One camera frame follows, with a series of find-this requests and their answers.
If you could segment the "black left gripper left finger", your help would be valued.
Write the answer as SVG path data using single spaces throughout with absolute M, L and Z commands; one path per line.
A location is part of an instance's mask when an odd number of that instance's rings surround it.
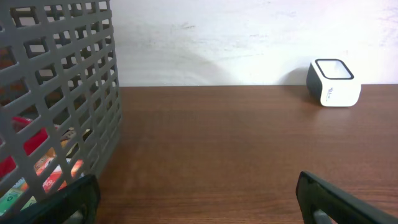
M 101 192 L 96 176 L 85 175 L 1 223 L 64 223 L 76 212 L 82 215 L 80 223 L 94 223 L 100 199 Z

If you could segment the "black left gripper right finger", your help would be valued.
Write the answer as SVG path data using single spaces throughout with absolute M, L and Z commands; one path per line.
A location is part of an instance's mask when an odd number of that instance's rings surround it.
M 396 217 L 361 201 L 308 171 L 300 173 L 295 193 L 305 224 L 397 223 Z

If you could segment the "small orange packet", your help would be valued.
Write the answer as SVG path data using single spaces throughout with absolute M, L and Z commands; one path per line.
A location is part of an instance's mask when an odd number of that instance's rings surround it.
M 56 153 L 53 148 L 50 148 L 34 165 L 34 170 L 37 176 L 40 176 L 47 170 L 48 166 L 53 162 L 56 158 Z M 70 169 L 71 177 L 76 177 L 76 174 L 80 170 L 81 166 L 84 164 L 83 160 L 78 159 L 73 163 L 72 168 Z M 45 179 L 42 184 L 42 187 L 46 193 L 48 193 L 54 186 L 54 184 L 58 181 L 58 179 L 62 176 L 63 170 L 59 164 L 54 168 L 53 171 L 49 174 L 49 176 Z

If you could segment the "small green tissue pack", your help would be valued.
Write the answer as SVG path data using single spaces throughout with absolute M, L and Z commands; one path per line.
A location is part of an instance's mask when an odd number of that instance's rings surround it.
M 1 216 L 3 216 L 29 188 L 24 178 L 19 179 L 7 192 L 1 193 Z

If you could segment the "red snack bag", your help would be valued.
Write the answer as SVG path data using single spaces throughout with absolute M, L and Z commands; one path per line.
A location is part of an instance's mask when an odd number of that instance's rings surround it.
M 14 130 L 18 133 L 20 130 L 24 129 L 30 123 L 33 122 L 32 119 L 14 116 L 12 119 L 12 125 Z M 45 128 L 40 129 L 35 133 L 29 140 L 24 143 L 25 153 L 29 156 L 32 154 L 46 139 L 48 134 Z M 1 178 L 7 176 L 16 168 L 16 163 L 12 156 L 8 156 L 5 160 L 1 162 Z

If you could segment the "beige wet wipes pack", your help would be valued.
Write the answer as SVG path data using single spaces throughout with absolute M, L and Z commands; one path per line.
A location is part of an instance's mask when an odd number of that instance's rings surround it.
M 86 129 L 83 132 L 82 139 L 85 142 L 82 146 L 79 145 L 76 138 L 76 131 L 73 127 L 68 128 L 68 130 L 60 138 L 60 145 L 62 149 L 66 150 L 66 158 L 71 159 L 76 153 L 80 152 L 80 149 L 87 149 L 88 142 L 87 139 L 92 133 L 91 129 Z

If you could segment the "white barcode scanner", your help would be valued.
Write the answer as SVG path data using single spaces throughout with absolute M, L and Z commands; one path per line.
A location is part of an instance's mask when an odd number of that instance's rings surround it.
M 350 107 L 361 93 L 361 84 L 344 61 L 319 58 L 310 63 L 306 86 L 311 96 L 325 107 Z

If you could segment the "grey plastic mesh basket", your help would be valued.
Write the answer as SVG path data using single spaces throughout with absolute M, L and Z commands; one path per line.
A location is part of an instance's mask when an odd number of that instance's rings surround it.
M 12 119 L 33 122 L 18 133 Z M 121 100 L 109 0 L 1 0 L 1 162 L 16 168 L 1 178 L 1 193 L 24 178 L 29 188 L 3 215 L 17 215 L 85 175 L 100 175 L 119 140 Z M 88 148 L 71 159 L 60 138 L 73 127 Z M 48 138 L 29 156 L 24 143 L 40 129 Z M 35 163 L 53 148 L 56 158 L 37 176 Z M 78 159 L 84 164 L 71 177 Z M 62 176 L 46 193 L 43 182 L 60 165 Z

